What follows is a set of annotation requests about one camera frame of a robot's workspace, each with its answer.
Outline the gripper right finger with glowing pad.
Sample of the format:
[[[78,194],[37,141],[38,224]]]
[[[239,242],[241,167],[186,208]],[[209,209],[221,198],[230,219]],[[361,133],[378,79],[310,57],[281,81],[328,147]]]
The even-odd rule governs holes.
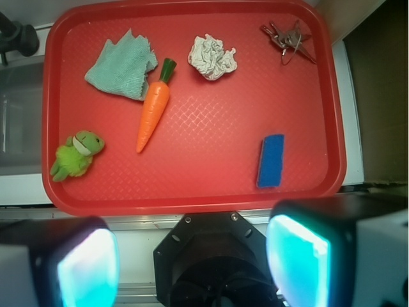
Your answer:
[[[282,200],[270,213],[266,256],[288,306],[407,306],[408,198]]]

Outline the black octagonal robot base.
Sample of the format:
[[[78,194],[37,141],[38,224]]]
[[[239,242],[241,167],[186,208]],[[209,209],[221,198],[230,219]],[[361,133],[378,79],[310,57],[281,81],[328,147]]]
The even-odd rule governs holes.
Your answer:
[[[153,251],[164,306],[284,306],[266,237],[237,212],[186,214]]]

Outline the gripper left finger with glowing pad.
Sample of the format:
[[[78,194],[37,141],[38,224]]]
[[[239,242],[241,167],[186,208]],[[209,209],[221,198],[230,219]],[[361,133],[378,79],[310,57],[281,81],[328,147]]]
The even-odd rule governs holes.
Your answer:
[[[114,306],[119,276],[100,217],[1,221],[1,306]]]

